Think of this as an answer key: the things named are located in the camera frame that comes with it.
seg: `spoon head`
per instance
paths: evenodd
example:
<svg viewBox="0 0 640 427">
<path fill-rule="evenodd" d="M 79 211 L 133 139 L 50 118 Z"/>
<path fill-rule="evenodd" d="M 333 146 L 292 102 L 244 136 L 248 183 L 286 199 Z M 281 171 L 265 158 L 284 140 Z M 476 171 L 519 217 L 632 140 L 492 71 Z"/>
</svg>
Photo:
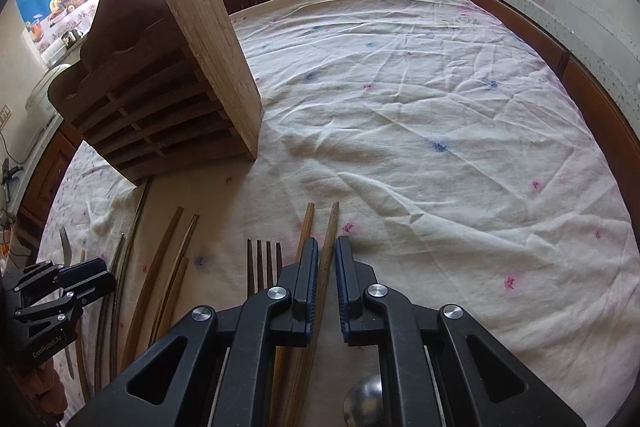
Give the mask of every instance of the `spoon head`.
<svg viewBox="0 0 640 427">
<path fill-rule="evenodd" d="M 382 381 L 380 375 L 363 378 L 354 385 L 342 404 L 348 427 L 382 427 Z"/>
</svg>

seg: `wooden fork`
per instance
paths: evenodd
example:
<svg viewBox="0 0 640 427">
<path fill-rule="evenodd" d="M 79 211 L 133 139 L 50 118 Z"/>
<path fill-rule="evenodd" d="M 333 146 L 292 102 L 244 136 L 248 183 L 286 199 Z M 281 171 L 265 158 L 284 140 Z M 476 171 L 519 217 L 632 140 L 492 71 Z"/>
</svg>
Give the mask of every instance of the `wooden fork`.
<svg viewBox="0 0 640 427">
<path fill-rule="evenodd" d="M 266 242 L 267 243 L 267 253 L 266 253 L 267 286 L 264 285 L 264 268 L 262 263 L 262 241 L 258 239 L 256 243 L 257 243 L 257 248 L 256 248 L 255 270 L 257 271 L 257 290 L 256 290 L 256 280 L 254 276 L 254 249 L 252 247 L 251 239 L 246 240 L 246 296 L 247 298 L 263 290 L 271 288 L 274 284 L 271 241 Z M 282 271 L 282 248 L 280 247 L 280 243 L 276 243 L 276 277 L 275 277 L 276 282 L 278 281 L 278 277 L 280 277 L 281 271 Z"/>
</svg>

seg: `kitchen counter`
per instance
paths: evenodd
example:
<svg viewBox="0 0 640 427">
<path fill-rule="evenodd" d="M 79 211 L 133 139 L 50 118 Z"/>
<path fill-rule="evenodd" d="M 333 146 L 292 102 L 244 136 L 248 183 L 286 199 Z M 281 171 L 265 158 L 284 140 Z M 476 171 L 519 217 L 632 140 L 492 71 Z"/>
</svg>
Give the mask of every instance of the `kitchen counter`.
<svg viewBox="0 0 640 427">
<path fill-rule="evenodd" d="M 40 158 L 42 158 L 47 145 L 49 145 L 49 142 L 51 142 L 51 139 L 63 121 L 64 119 L 59 114 L 56 114 L 55 117 L 53 117 L 53 120 L 51 120 L 49 125 L 45 127 L 44 131 L 40 135 L 40 138 L 33 147 L 33 151 L 31 151 L 27 161 L 23 163 L 22 167 L 24 170 L 16 174 L 18 181 L 12 182 L 11 184 L 11 202 L 8 206 L 9 213 L 14 214 L 14 216 L 18 213 L 18 208 L 20 207 L 24 193 L 27 190 L 27 185 L 29 185 L 29 180 L 34 173 Z"/>
<path fill-rule="evenodd" d="M 527 16 L 591 71 L 640 136 L 640 60 L 568 0 L 501 0 Z"/>
</svg>

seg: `wooden utensil rack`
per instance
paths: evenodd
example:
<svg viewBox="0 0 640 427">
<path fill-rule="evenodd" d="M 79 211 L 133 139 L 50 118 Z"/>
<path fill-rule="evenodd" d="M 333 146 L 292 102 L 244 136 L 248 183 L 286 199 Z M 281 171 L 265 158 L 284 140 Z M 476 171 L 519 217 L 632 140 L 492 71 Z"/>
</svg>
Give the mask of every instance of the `wooden utensil rack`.
<svg viewBox="0 0 640 427">
<path fill-rule="evenodd" d="M 222 0 L 100 0 L 80 62 L 52 82 L 49 99 L 136 184 L 257 156 L 260 95 Z"/>
</svg>

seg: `wrinkled cloth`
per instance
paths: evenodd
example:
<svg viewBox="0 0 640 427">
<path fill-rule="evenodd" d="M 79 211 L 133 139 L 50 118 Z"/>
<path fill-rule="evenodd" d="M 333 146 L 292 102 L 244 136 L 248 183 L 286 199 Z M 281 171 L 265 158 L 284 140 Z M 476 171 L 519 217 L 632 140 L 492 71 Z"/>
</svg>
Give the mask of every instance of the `wrinkled cloth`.
<svg viewBox="0 0 640 427">
<path fill-rule="evenodd" d="M 280 241 L 290 262 L 307 201 L 322 245 L 337 200 L 338 233 L 379 282 L 461 305 L 589 427 L 605 425 L 638 373 L 638 246 L 602 152 L 536 52 L 469 0 L 273 0 L 231 19 L 264 105 L 258 159 L 152 182 L 124 331 L 159 238 L 185 212 L 138 352 L 194 213 L 174 321 L 244 301 L 247 238 Z M 78 194 L 94 197 L 63 187 L 54 209 Z M 332 275 L 301 425 L 344 425 L 347 391 L 378 371 L 374 348 L 342 341 Z"/>
<path fill-rule="evenodd" d="M 71 161 L 53 201 L 42 234 L 38 261 L 52 260 L 64 264 L 60 227 L 64 226 L 71 245 L 71 264 L 80 263 L 82 252 L 86 261 L 100 257 L 113 271 L 113 256 L 120 235 L 129 234 L 131 220 L 140 190 L 111 167 L 86 142 L 82 142 Z M 58 292 L 46 300 L 58 297 Z M 102 299 L 84 307 L 82 314 L 82 347 L 90 392 L 94 387 L 94 359 L 98 330 L 98 316 Z M 74 365 L 72 379 L 66 365 L 64 351 L 54 357 L 54 367 L 66 390 L 68 408 L 65 419 L 84 405 L 80 388 L 75 344 L 69 346 Z M 108 374 L 106 357 L 102 373 Z"/>
</svg>

